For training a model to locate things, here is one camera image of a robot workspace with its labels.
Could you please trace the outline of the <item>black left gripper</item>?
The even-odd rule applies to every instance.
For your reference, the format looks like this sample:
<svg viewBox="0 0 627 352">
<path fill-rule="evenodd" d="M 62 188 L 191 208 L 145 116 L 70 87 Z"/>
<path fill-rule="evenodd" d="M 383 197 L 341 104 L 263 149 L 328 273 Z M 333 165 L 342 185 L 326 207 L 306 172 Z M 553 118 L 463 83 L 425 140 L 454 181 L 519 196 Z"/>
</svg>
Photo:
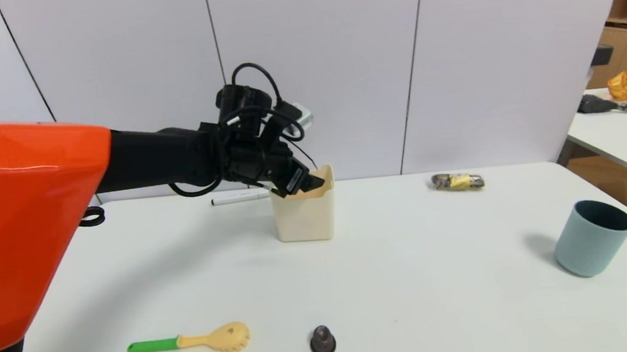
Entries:
<svg viewBox="0 0 627 352">
<path fill-rule="evenodd" d="M 261 166 L 260 183 L 270 183 L 271 191 L 279 197 L 287 197 L 299 190 L 305 193 L 315 191 L 325 184 L 323 178 L 309 173 L 310 169 L 282 141 L 262 152 Z"/>
</svg>

